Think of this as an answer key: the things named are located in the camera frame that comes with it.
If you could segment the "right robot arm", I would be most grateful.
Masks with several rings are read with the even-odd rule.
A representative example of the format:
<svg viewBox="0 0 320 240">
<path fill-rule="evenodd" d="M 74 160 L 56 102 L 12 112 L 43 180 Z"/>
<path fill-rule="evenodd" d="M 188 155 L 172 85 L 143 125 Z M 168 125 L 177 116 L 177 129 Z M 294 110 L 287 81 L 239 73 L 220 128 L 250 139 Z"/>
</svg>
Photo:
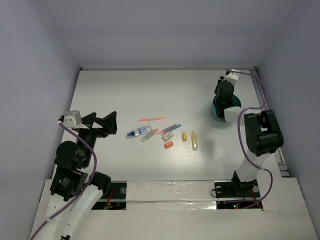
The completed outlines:
<svg viewBox="0 0 320 240">
<path fill-rule="evenodd" d="M 242 107 L 240 99 L 234 94 L 240 72 L 231 70 L 221 76 L 214 90 L 211 115 L 224 123 L 235 123 L 237 132 L 245 130 L 245 141 L 240 141 L 244 159 L 234 171 L 230 181 L 216 182 L 216 198 L 243 198 L 257 186 L 257 175 L 264 162 L 284 144 L 278 120 L 272 110 L 261 107 Z"/>
</svg>

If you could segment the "yellow highlighter cap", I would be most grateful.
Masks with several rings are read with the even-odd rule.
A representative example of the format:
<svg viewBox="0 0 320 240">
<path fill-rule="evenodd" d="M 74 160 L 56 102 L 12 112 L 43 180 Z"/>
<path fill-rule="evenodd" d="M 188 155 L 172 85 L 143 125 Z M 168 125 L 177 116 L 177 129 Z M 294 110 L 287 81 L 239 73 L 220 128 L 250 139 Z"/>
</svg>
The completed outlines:
<svg viewBox="0 0 320 240">
<path fill-rule="evenodd" d="M 188 139 L 188 138 L 187 138 L 187 133 L 186 133 L 186 132 L 183 132 L 182 135 L 181 135 L 181 138 L 182 138 L 182 141 L 183 141 L 183 142 L 186 142 L 187 139 Z"/>
</svg>

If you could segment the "white eraser box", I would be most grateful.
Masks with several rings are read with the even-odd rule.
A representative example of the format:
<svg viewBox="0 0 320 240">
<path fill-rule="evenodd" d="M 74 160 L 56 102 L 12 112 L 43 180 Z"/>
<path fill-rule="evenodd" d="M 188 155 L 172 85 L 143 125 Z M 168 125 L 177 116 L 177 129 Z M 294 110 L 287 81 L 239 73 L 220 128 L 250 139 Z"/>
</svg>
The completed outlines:
<svg viewBox="0 0 320 240">
<path fill-rule="evenodd" d="M 171 139 L 174 136 L 174 134 L 171 131 L 165 132 L 161 135 L 162 139 L 167 142 L 169 139 Z"/>
</svg>

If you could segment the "clear uncapped yellow highlighter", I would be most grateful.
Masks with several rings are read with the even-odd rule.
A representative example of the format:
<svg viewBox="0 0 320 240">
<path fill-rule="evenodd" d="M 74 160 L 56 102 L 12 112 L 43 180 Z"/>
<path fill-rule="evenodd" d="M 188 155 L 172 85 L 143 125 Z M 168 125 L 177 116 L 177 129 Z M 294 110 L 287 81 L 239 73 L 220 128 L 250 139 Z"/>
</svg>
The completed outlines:
<svg viewBox="0 0 320 240">
<path fill-rule="evenodd" d="M 192 149 L 194 151 L 198 150 L 198 142 L 197 142 L 197 135 L 194 131 L 191 133 L 191 144 L 192 144 Z"/>
</svg>

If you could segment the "orange highlighter cap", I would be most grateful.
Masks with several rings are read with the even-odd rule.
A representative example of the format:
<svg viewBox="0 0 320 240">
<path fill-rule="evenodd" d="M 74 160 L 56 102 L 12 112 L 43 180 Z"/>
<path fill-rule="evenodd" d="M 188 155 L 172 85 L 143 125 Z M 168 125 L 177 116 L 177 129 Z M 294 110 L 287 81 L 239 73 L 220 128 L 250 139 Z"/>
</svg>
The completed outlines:
<svg viewBox="0 0 320 240">
<path fill-rule="evenodd" d="M 166 149 L 169 149 L 169 148 L 171 148 L 173 145 L 174 145 L 174 143 L 173 143 L 172 141 L 169 141 L 169 142 L 167 142 L 167 143 L 164 144 L 164 147 L 165 147 Z"/>
</svg>

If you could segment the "pink orange thin pen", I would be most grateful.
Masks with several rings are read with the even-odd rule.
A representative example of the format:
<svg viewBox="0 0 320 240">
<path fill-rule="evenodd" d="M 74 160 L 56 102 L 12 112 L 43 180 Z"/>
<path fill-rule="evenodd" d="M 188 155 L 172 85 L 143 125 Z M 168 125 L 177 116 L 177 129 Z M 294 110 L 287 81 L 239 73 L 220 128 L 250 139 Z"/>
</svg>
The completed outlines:
<svg viewBox="0 0 320 240">
<path fill-rule="evenodd" d="M 151 117 L 151 118 L 142 118 L 139 119 L 138 122 L 150 122 L 150 121 L 160 121 L 165 120 L 165 117 Z"/>
</svg>

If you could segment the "clear spray bottle blue cap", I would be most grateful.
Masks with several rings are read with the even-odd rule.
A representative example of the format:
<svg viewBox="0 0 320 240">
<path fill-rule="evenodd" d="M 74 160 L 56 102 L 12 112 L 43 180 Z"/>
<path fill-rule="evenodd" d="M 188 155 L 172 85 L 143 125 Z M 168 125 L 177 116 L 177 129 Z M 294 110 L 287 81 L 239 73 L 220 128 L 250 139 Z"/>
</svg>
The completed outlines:
<svg viewBox="0 0 320 240">
<path fill-rule="evenodd" d="M 138 137 L 138 136 L 141 136 L 141 135 L 145 135 L 149 132 L 152 131 L 152 127 L 150 125 L 146 125 L 146 126 L 143 126 L 143 127 L 139 127 L 131 132 L 129 132 L 126 137 L 127 138 L 133 138 L 133 137 Z"/>
</svg>

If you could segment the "teal round pen holder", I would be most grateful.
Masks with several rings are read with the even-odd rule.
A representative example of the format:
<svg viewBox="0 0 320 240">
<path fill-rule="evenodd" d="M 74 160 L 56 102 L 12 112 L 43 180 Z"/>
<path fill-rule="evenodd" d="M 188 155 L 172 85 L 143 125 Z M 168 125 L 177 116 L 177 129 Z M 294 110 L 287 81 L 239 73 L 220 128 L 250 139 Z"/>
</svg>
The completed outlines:
<svg viewBox="0 0 320 240">
<path fill-rule="evenodd" d="M 232 101 L 233 101 L 235 107 L 239 107 L 240 108 L 242 106 L 240 99 L 236 95 L 232 96 Z M 216 108 L 214 106 L 214 102 L 215 102 L 215 97 L 213 98 L 211 106 L 210 106 L 210 116 L 214 120 L 216 120 L 216 121 L 218 121 L 220 123 L 223 123 L 223 122 L 225 122 L 225 120 L 223 118 L 219 118 L 217 116 Z"/>
</svg>

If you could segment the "clear uncapped orange highlighter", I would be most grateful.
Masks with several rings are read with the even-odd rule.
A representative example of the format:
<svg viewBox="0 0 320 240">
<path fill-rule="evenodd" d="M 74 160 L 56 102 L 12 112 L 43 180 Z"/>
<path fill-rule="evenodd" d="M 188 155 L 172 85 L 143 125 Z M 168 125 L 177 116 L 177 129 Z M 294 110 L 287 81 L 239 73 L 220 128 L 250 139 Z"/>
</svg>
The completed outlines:
<svg viewBox="0 0 320 240">
<path fill-rule="evenodd" d="M 154 129 L 151 130 L 150 132 L 148 132 L 147 134 L 145 134 L 142 138 L 141 138 L 141 142 L 144 143 L 146 142 L 148 139 L 150 139 L 151 137 L 153 137 L 156 133 L 157 133 L 158 129 Z"/>
</svg>

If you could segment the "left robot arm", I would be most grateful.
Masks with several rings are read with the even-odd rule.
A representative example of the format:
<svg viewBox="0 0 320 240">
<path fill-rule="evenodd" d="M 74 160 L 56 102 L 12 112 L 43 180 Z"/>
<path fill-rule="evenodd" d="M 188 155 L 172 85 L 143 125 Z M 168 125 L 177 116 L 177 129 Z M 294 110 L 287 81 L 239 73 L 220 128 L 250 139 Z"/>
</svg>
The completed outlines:
<svg viewBox="0 0 320 240">
<path fill-rule="evenodd" d="M 57 123 L 76 139 L 57 147 L 46 225 L 38 240 L 76 239 L 92 207 L 111 191 L 111 178 L 97 171 L 94 146 L 98 138 L 116 134 L 116 111 L 103 118 L 95 112 L 81 116 L 78 110 L 68 111 Z"/>
</svg>

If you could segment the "blue thin pen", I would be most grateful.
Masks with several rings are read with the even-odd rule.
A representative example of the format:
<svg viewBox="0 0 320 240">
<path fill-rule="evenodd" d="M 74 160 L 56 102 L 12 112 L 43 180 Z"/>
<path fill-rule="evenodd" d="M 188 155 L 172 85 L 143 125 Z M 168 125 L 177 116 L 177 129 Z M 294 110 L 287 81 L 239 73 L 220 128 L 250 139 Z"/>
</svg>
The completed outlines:
<svg viewBox="0 0 320 240">
<path fill-rule="evenodd" d="M 173 131 L 173 130 L 175 130 L 177 128 L 180 128 L 180 127 L 181 127 L 181 124 L 175 125 L 175 126 L 169 128 L 169 129 L 165 130 L 164 134 L 167 133 L 167 132 Z"/>
</svg>

